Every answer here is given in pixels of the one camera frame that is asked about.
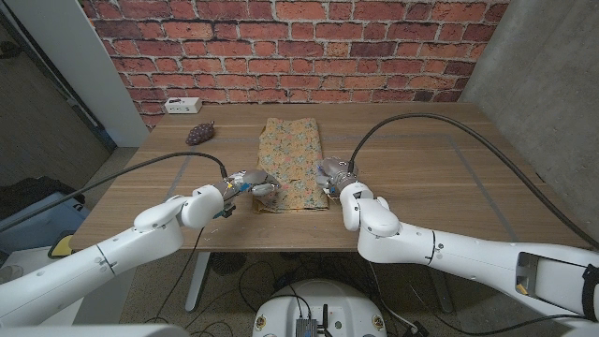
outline red brick wall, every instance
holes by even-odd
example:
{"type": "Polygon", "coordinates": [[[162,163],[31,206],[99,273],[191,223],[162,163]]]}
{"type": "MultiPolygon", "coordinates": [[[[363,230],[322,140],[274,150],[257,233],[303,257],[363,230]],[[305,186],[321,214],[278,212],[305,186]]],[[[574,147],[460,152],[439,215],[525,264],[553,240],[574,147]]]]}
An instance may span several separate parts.
{"type": "Polygon", "coordinates": [[[509,0],[84,2],[155,125],[206,102],[456,101],[509,0]]]}

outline folded cloth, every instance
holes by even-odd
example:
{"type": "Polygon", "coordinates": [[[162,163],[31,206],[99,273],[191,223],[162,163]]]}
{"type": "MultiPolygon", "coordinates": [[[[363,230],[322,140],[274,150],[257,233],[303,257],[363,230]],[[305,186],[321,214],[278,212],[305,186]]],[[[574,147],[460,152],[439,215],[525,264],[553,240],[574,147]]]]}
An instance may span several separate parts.
{"type": "Polygon", "coordinates": [[[281,187],[274,198],[255,199],[258,212],[324,210],[329,201],[316,185],[322,148],[314,118],[284,121],[269,118],[260,135],[258,168],[274,176],[281,187]]]}

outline white robot body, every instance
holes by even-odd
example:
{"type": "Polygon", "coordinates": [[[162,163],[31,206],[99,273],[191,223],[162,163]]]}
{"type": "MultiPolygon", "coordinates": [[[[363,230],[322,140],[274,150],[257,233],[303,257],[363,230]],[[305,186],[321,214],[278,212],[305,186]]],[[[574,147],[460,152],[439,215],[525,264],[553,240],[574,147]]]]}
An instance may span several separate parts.
{"type": "MultiPolygon", "coordinates": [[[[323,308],[325,304],[327,305],[328,326],[326,328],[330,335],[334,337],[387,336],[385,322],[379,309],[353,287],[323,279],[300,281],[291,286],[298,296],[308,302],[312,311],[312,320],[315,320],[318,326],[323,324],[323,308]]],[[[262,304],[254,321],[253,337],[317,335],[309,327],[306,328],[309,325],[308,309],[302,300],[292,296],[277,297],[294,295],[293,290],[287,286],[276,292],[273,295],[274,299],[262,304]],[[299,320],[300,307],[303,320],[299,320]]],[[[313,327],[313,329],[323,333],[323,327],[313,327]]]]}

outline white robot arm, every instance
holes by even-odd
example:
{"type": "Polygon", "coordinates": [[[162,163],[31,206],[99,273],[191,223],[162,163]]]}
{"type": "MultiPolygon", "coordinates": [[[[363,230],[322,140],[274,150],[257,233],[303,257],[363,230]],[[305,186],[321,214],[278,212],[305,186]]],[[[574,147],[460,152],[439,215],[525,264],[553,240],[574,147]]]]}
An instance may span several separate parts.
{"type": "Polygon", "coordinates": [[[130,229],[1,285],[0,328],[43,322],[116,275],[177,251],[181,227],[202,229],[213,218],[229,217],[238,194],[266,197],[277,187],[263,170],[241,171],[142,212],[130,229]]]}
{"type": "Polygon", "coordinates": [[[358,251],[371,262],[417,263],[491,286],[543,315],[571,327],[596,322],[599,315],[599,254],[543,243],[491,242],[401,222],[387,202],[347,172],[339,158],[328,158],[317,178],[327,194],[339,198],[343,222],[359,230],[358,251]]]}

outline floor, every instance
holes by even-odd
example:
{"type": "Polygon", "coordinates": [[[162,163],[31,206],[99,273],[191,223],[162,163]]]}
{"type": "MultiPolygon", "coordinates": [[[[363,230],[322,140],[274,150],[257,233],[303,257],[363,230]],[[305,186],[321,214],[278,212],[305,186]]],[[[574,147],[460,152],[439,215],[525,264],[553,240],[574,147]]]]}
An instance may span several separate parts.
{"type": "MultiPolygon", "coordinates": [[[[107,163],[97,172],[91,181],[114,170],[121,169],[135,149],[117,149],[107,163]]],[[[86,194],[86,205],[93,208],[108,189],[106,183],[86,194]]],[[[152,263],[138,267],[133,284],[129,291],[121,323],[143,323],[156,316],[156,312],[168,297],[168,293],[183,270],[189,251],[179,251],[152,263]]],[[[238,282],[245,269],[248,270],[242,287],[254,291],[244,291],[249,303],[259,307],[275,291],[275,284],[287,281],[298,281],[305,278],[324,277],[337,279],[351,286],[368,292],[368,281],[363,271],[365,261],[357,253],[305,253],[299,256],[281,255],[279,253],[250,253],[245,255],[243,267],[236,272],[221,276],[210,271],[198,304],[198,310],[188,314],[183,305],[187,289],[191,281],[195,257],[192,255],[189,267],[168,297],[160,317],[171,324],[187,327],[190,332],[206,329],[213,322],[226,322],[232,328],[233,336],[251,336],[255,313],[241,299],[238,282]],[[267,264],[272,265],[276,280],[267,264]]],[[[480,332],[497,330],[519,322],[537,318],[532,310],[511,300],[506,295],[469,280],[446,275],[447,285],[456,310],[452,314],[443,314],[438,309],[437,299],[432,288],[431,278],[426,267],[418,265],[376,265],[381,294],[387,305],[399,315],[410,321],[419,321],[430,333],[430,336],[461,336],[441,323],[427,311],[417,300],[409,285],[412,285],[422,299],[434,308],[435,312],[449,324],[462,330],[480,332]]],[[[380,301],[374,302],[382,308],[380,301]]],[[[384,312],[389,336],[403,336],[406,328],[391,320],[384,312]]],[[[545,321],[502,333],[501,336],[561,336],[567,328],[545,321]]],[[[195,334],[214,337],[231,336],[231,332],[222,324],[211,326],[208,333],[195,334]]]]}

